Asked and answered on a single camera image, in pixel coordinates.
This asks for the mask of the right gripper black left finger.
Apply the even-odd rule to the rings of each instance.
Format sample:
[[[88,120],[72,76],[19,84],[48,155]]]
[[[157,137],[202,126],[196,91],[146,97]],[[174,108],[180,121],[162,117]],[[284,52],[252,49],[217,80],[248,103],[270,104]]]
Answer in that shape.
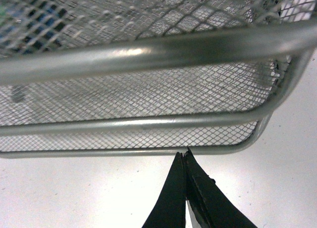
[[[186,178],[183,155],[177,152],[158,200],[143,224],[144,228],[184,228],[186,226]]]

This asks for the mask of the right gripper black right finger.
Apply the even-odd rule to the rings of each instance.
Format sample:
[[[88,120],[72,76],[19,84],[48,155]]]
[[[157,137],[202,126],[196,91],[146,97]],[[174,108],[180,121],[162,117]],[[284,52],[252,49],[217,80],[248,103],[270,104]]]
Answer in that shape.
[[[190,149],[184,154],[186,197],[202,228],[252,228],[253,222],[218,188],[196,161]]]

